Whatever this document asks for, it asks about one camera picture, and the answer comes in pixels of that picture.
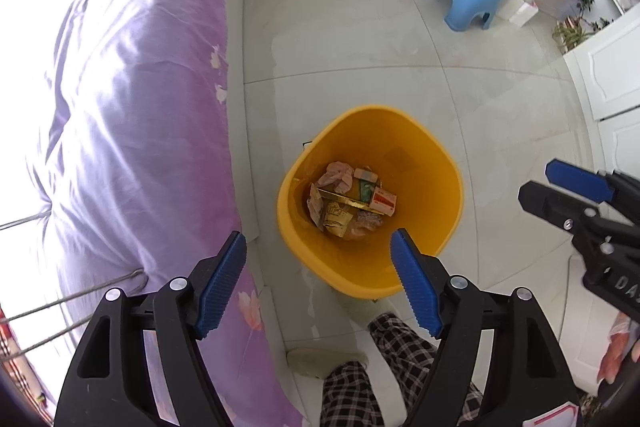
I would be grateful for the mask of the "person's right hand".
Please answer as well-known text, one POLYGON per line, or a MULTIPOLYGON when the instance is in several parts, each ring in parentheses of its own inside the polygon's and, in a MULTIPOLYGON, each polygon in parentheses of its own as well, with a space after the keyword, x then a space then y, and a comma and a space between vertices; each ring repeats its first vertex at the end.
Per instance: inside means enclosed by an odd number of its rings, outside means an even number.
POLYGON ((639 353, 639 324, 620 312, 608 333, 608 349, 600 362, 597 382, 613 384, 626 355, 637 363, 639 353))

